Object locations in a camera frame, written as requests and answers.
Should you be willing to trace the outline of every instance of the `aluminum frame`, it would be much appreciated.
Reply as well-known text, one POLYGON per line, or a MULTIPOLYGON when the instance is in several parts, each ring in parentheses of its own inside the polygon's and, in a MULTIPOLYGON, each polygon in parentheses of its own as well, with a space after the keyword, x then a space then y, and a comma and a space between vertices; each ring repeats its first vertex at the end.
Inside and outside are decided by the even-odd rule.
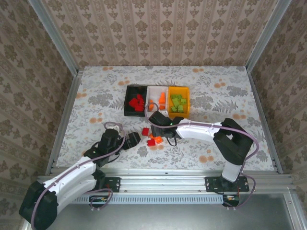
POLYGON ((44 28, 48 32, 57 50, 61 54, 68 69, 71 71, 73 77, 77 76, 78 64, 73 59, 69 51, 69 48, 65 45, 65 42, 61 38, 60 31, 57 29, 57 27, 53 23, 50 15, 48 14, 48 11, 45 9, 43 2, 37 1, 37 0, 29 0, 29 3, 33 7, 35 13, 38 15, 40 21, 42 22, 44 28))
POLYGON ((59 156, 59 152, 61 150, 61 146, 64 140, 69 118, 71 116, 73 103, 75 101, 79 85, 81 83, 82 74, 83 74, 83 70, 79 71, 78 75, 72 79, 71 88, 68 93, 68 97, 67 97, 65 107, 63 110, 63 115, 62 115, 62 118, 59 124, 59 129, 58 129, 56 138, 54 140, 51 155, 50 155, 49 162, 47 165, 47 169, 45 173, 46 175, 49 175, 51 173, 52 165, 54 164, 54 162, 56 162, 55 159, 57 159, 59 156))
MULTIPOLYGON (((79 72, 71 86, 71 91, 65 106, 65 112, 61 120, 60 132, 58 132, 54 148, 51 153, 50 161, 46 176, 39 176, 38 181, 43 182, 60 174, 67 167, 57 167, 56 158, 63 142, 74 99, 78 91, 82 71, 79 72)), ((307 230, 306 218, 300 206, 299 200, 295 193, 295 187, 291 175, 282 174, 281 164, 279 162, 276 149, 264 112, 262 110, 259 97, 252 76, 248 71, 248 78, 254 94, 256 106, 260 115, 261 124, 267 140, 268 148, 276 171, 245 171, 247 175, 255 178, 257 185, 254 194, 283 194, 287 202, 287 210, 291 216, 291 221, 295 230, 307 230)), ((121 177, 121 195, 213 195, 207 193, 204 184, 205 176, 219 176, 222 171, 217 170, 159 170, 159 169, 109 169, 102 168, 103 172, 109 177, 121 177)), ((249 186, 253 186, 253 181, 248 180, 249 186)))
POLYGON ((265 139, 267 141, 267 145, 268 145, 268 149, 269 149, 272 161, 273 161, 273 163, 275 163, 275 167, 277 169, 277 172, 283 173, 282 165, 280 164, 280 161, 279 161, 279 158, 278 158, 278 155, 277 155, 276 148, 274 146, 274 142, 273 142, 273 139, 272 139, 272 136, 271 136, 271 133, 270 133, 270 129, 269 129, 267 120, 265 119, 264 111, 262 109, 261 102, 260 102, 259 96, 257 94, 257 89, 256 89, 256 86, 255 86, 254 80, 253 80, 251 73, 248 69, 247 69, 247 73, 248 73, 248 79, 249 79, 249 83, 250 83, 250 86, 251 86, 251 90, 252 90, 253 95, 254 95, 256 107, 257 107, 257 110, 258 110, 258 113, 259 113, 261 125, 262 125, 262 128, 263 128, 263 133, 264 133, 265 139))
POLYGON ((284 13, 290 5, 290 0, 279 0, 276 4, 276 7, 273 10, 268 22, 266 23, 252 53, 250 54, 248 61, 246 62, 246 67, 249 71, 252 71, 256 65, 258 59, 261 56, 265 46, 272 37, 276 27, 278 26, 280 20, 282 19, 284 13))

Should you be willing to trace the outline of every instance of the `black bin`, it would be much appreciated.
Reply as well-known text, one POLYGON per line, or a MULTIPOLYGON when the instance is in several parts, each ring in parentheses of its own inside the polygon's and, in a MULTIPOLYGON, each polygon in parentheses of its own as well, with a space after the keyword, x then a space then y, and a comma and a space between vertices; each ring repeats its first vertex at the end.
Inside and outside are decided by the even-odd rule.
POLYGON ((124 115, 125 116, 145 116, 143 112, 136 112, 133 107, 129 105, 129 101, 133 98, 137 98, 137 95, 141 94, 144 99, 144 108, 146 105, 147 86, 142 85, 127 85, 125 102, 124 102, 124 115))

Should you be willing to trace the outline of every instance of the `patterned wall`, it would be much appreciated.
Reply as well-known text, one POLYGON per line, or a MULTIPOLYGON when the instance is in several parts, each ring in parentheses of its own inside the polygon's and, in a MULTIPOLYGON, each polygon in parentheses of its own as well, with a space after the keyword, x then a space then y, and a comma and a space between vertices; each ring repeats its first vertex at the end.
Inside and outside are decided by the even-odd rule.
POLYGON ((43 0, 79 64, 245 65, 277 0, 43 0))
POLYGON ((283 169, 307 209, 307 1, 292 0, 252 76, 283 169))
POLYGON ((0 1, 0 229, 44 174, 72 76, 26 0, 0 1))

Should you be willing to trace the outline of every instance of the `robotic arm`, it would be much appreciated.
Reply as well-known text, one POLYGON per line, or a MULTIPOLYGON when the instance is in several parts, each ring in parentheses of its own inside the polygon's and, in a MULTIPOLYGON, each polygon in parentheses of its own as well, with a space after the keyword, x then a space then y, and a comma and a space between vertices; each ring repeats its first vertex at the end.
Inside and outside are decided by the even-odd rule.
POLYGON ((216 126, 221 126, 246 132, 237 122, 230 118, 226 118, 221 123, 212 124, 194 122, 182 117, 175 117, 171 120, 170 118, 165 117, 162 113, 156 111, 149 118, 149 121, 158 126, 170 126, 183 123, 188 124, 174 128, 158 128, 152 126, 152 134, 154 137, 161 136, 166 137, 167 139, 174 138, 175 140, 177 138, 195 138, 214 142, 221 151, 223 157, 226 159, 222 177, 231 183, 234 183, 237 180, 242 165, 244 164, 245 157, 253 144, 253 140, 248 138, 246 135, 236 131, 215 128, 216 126), (211 128, 202 126, 202 124, 207 124, 207 126, 211 125, 211 128))
MULTIPOLYGON (((130 133, 128 138, 126 138, 122 149, 127 150, 133 148, 140 142, 140 140, 141 138, 138 133, 130 133)), ((37 230, 47 229, 54 222, 60 211, 80 195, 91 190, 105 188, 106 175, 100 170, 100 168, 109 163, 109 157, 95 161, 91 161, 91 159, 115 151, 120 147, 122 141, 123 138, 119 135, 116 127, 106 129, 101 140, 87 150, 84 156, 81 157, 81 159, 73 166, 42 184, 38 181, 31 184, 19 209, 19 214, 28 222, 31 222, 35 204, 43 191, 58 178, 67 174, 76 166, 77 168, 75 170, 67 174, 67 176, 61 179, 60 182, 56 183, 55 186, 52 186, 43 196, 35 214, 34 226, 37 230)))
MULTIPOLYGON (((230 188, 230 190, 232 187, 237 188, 237 179, 253 140, 235 131, 232 132, 216 128, 216 126, 230 127, 245 132, 234 120, 226 118, 223 122, 214 123, 211 127, 208 127, 209 123, 191 122, 182 117, 175 117, 171 120, 159 111, 156 111, 149 118, 149 121, 155 125, 152 125, 151 128, 154 137, 166 137, 167 140, 170 138, 174 138, 174 140, 177 138, 196 138, 214 142, 226 159, 226 164, 220 179, 215 179, 214 181, 222 186, 223 191, 227 190, 227 188, 230 188), (183 123, 187 123, 188 125, 167 128, 167 126, 183 123)), ((126 139, 122 148, 124 150, 132 148, 140 140, 141 138, 138 133, 130 133, 129 138, 126 139)), ((19 214, 28 222, 31 222, 35 203, 45 188, 55 182, 57 178, 77 166, 76 170, 68 174, 45 193, 37 208, 35 228, 37 230, 47 229, 53 223, 57 214, 71 201, 87 191, 101 189, 105 186, 106 175, 100 168, 109 162, 109 157, 90 161, 81 167, 79 167, 79 164, 111 153, 120 146, 122 141, 123 139, 117 130, 108 128, 102 135, 100 142, 95 143, 73 166, 57 177, 42 184, 36 181, 30 185, 20 207, 19 214)))

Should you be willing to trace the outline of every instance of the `patterned table surface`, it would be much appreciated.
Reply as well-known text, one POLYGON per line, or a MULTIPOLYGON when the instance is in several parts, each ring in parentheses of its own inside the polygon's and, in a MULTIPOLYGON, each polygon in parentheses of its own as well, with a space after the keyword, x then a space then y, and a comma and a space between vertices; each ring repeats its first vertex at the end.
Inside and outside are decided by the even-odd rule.
MULTIPOLYGON (((141 136, 150 127, 143 117, 125 117, 123 104, 129 84, 188 86, 190 120, 222 122, 229 117, 257 138, 260 151, 246 163, 247 170, 273 170, 255 100, 244 67, 86 67, 71 112, 57 166, 71 166, 104 132, 103 123, 122 123, 126 132, 141 136)), ((147 147, 122 151, 108 168, 221 170, 225 160, 214 143, 166 139, 147 147)))

